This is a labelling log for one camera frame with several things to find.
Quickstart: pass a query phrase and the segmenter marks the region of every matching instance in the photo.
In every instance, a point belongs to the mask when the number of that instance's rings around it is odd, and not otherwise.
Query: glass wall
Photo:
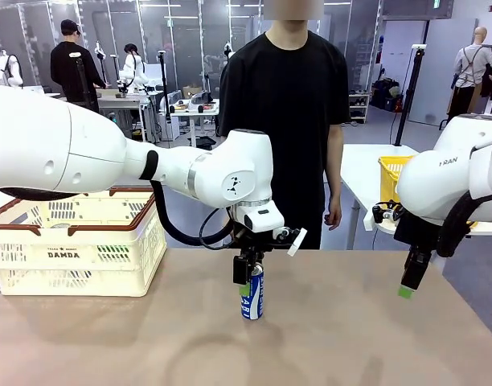
[[[346,44],[350,89],[365,92],[375,55],[375,41],[382,0],[353,0]]]
[[[173,30],[178,88],[203,87],[203,59],[199,0],[171,0],[167,21]]]
[[[29,53],[39,74],[39,83],[50,86],[54,92],[60,92],[61,87],[50,77],[50,54],[55,46],[55,39],[48,7],[47,3],[23,5],[25,32],[30,41]]]
[[[167,0],[141,0],[140,11],[142,30],[144,31],[144,44],[146,46],[146,58],[148,63],[156,63],[159,51],[165,51],[166,82],[171,92],[178,90],[176,78],[175,56],[172,30],[170,28],[170,8],[175,5],[168,4]]]
[[[107,81],[116,87],[117,75],[111,55],[117,55],[121,66],[124,64],[125,56],[124,52],[122,55],[117,51],[117,44],[109,13],[109,4],[106,0],[79,0],[78,4],[85,47],[91,52],[94,62],[97,63],[97,68],[100,69],[99,60],[94,53],[96,41],[100,42],[103,51],[107,55],[104,62]]]
[[[145,62],[157,63],[165,51],[169,91],[190,92],[207,87],[217,95],[225,65],[223,48],[232,42],[235,51],[271,26],[264,20],[263,0],[14,0],[0,1],[0,49],[18,55],[25,84],[47,84],[49,51],[62,40],[60,22],[69,18],[80,24],[80,41],[93,55],[99,41],[107,60],[108,80],[116,86],[111,55],[119,67],[125,61],[123,47],[134,43]],[[350,88],[369,89],[380,1],[325,2],[320,20],[309,21],[309,29],[345,53]]]

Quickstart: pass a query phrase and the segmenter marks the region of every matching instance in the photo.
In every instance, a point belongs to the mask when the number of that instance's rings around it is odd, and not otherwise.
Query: green tape
[[[247,285],[242,285],[241,287],[239,287],[239,295],[240,296],[249,296],[249,290],[250,290],[249,284],[250,283],[248,283]]]
[[[414,294],[414,291],[408,287],[405,287],[402,285],[400,287],[400,290],[398,291],[398,296],[401,296],[404,299],[410,299],[412,297],[412,294]]]

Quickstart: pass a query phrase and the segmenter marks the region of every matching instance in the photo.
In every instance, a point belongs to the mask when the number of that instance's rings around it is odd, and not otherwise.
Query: man's hand
[[[341,224],[342,210],[341,210],[341,197],[330,198],[328,204],[328,214],[325,215],[325,224],[329,225],[329,231],[337,229]]]

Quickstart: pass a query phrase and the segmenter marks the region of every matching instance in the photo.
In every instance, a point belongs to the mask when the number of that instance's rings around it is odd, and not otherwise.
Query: mannequin
[[[9,86],[23,86],[23,74],[19,59],[16,55],[8,55],[5,50],[2,50],[2,54],[0,55],[0,81],[3,80],[5,74]]]
[[[457,54],[455,59],[457,81],[449,106],[448,122],[458,115],[474,111],[482,90],[482,78],[486,73],[486,65],[489,64],[492,67],[492,51],[489,47],[483,46],[486,37],[487,28],[476,28],[473,44],[462,48]]]
[[[146,66],[137,53],[137,46],[135,44],[126,44],[125,52],[128,55],[126,56],[123,70],[119,71],[119,77],[129,81],[127,87],[140,91],[144,88],[144,84],[150,81],[144,73]]]

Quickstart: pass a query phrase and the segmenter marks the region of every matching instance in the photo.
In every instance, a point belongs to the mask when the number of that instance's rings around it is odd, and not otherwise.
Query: plastic basket
[[[166,239],[152,191],[122,189],[0,208],[5,295],[144,296]]]
[[[411,157],[380,157],[378,162],[381,165],[381,184],[380,184],[380,201],[399,202],[400,197],[396,194],[396,185],[398,178],[405,164]]]

